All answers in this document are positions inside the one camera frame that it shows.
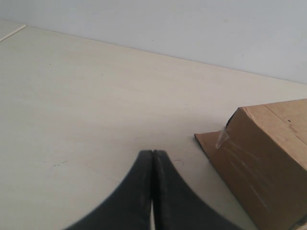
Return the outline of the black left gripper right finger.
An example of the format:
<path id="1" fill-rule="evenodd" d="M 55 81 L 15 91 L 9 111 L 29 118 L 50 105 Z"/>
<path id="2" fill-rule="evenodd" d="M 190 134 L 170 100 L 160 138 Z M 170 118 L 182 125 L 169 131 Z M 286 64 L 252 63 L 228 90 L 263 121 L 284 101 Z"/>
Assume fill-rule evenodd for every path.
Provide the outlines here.
<path id="1" fill-rule="evenodd" d="M 163 150 L 153 151 L 152 202 L 157 230 L 240 230 L 188 186 Z"/>

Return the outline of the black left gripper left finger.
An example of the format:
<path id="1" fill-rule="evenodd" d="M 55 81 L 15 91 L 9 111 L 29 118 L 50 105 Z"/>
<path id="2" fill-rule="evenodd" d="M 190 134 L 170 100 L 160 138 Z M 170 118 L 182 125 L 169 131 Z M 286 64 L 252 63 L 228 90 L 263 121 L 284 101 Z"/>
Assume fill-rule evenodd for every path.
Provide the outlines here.
<path id="1" fill-rule="evenodd" d="M 153 152 L 139 152 L 123 181 L 98 207 L 69 230 L 149 230 Z"/>

